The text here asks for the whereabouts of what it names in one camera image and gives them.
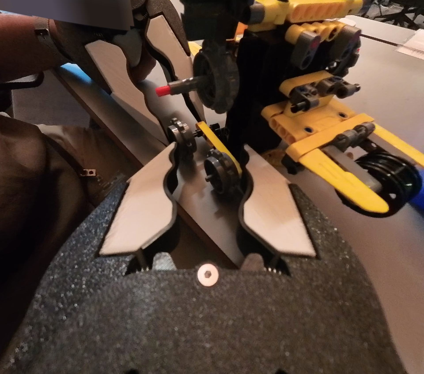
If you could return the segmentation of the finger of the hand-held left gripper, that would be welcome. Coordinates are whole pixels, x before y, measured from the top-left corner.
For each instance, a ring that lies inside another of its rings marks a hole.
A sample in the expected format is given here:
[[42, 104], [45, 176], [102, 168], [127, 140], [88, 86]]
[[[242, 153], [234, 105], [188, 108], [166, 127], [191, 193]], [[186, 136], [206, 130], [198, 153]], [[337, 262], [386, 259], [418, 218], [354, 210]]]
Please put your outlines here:
[[185, 50], [163, 15], [149, 18], [145, 28], [148, 52], [159, 62], [167, 82], [193, 77], [190, 50]]
[[112, 91], [113, 99], [147, 132], [168, 145], [161, 123], [147, 107], [144, 94], [130, 79], [122, 49], [102, 40], [88, 43], [85, 48]]

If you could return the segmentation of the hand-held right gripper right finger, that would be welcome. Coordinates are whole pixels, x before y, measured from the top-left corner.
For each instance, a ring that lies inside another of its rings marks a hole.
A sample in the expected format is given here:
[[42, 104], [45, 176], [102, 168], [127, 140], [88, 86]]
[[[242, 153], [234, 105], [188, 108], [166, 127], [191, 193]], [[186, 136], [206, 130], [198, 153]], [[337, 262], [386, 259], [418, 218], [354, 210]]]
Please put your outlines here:
[[275, 255], [316, 256], [289, 181], [249, 145], [242, 155], [241, 226]]

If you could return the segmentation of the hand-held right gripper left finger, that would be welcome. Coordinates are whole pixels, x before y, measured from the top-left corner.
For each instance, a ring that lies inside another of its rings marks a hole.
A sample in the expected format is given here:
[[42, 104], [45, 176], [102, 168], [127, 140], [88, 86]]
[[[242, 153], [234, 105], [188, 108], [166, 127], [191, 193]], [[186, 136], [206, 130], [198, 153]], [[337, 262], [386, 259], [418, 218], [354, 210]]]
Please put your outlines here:
[[99, 255], [135, 254], [173, 226], [177, 169], [178, 144], [173, 142], [128, 180]]

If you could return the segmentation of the yellow grey toy brick vehicle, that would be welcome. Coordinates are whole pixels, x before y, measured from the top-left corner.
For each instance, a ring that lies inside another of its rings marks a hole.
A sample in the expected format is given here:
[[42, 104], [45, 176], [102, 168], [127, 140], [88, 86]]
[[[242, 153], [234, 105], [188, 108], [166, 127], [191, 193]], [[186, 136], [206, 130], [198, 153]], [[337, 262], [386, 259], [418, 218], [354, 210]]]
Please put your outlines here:
[[342, 202], [373, 218], [394, 215], [421, 190], [423, 154], [341, 100], [361, 87], [344, 77], [359, 56], [361, 30], [337, 21], [363, 0], [180, 0], [190, 41], [203, 40], [193, 77], [156, 89], [196, 91], [226, 113], [225, 128], [197, 124], [211, 149], [242, 175], [247, 144], [294, 175], [304, 168]]

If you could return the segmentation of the person's left forearm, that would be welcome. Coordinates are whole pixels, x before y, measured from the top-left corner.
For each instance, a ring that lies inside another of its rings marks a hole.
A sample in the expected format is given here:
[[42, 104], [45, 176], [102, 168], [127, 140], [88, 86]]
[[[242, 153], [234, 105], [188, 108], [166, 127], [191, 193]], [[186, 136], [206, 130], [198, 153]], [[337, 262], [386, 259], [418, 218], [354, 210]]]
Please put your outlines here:
[[60, 55], [40, 43], [34, 18], [24, 15], [0, 16], [0, 82], [61, 66]]

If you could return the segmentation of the person's left hand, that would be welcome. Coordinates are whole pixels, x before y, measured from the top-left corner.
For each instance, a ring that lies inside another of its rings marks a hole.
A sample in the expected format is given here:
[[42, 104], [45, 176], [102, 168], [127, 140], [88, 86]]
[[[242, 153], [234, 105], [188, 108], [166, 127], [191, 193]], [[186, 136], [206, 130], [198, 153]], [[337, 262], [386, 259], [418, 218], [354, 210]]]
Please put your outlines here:
[[140, 61], [135, 67], [129, 68], [130, 79], [136, 85], [144, 81], [156, 66], [157, 60], [142, 47]]

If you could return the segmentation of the person's beige pants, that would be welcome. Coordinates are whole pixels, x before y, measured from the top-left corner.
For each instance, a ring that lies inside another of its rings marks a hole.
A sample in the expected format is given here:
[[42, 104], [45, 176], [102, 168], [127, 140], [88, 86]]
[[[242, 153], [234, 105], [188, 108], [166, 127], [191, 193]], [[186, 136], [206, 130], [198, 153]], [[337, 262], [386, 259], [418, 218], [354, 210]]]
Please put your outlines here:
[[72, 167], [95, 170], [96, 177], [83, 177], [83, 185], [89, 193], [101, 193], [110, 189], [116, 179], [130, 178], [138, 168], [102, 130], [78, 126], [38, 125], [46, 136], [54, 140], [60, 154]]

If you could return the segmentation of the person's dark jacket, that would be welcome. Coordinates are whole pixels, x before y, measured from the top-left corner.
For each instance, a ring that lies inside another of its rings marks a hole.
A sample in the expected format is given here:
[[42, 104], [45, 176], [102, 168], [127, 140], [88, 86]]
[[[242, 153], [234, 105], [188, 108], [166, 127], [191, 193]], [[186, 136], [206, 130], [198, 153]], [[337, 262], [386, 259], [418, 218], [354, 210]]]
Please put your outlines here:
[[81, 165], [40, 128], [0, 121], [1, 284], [44, 239], [66, 238], [90, 213]]

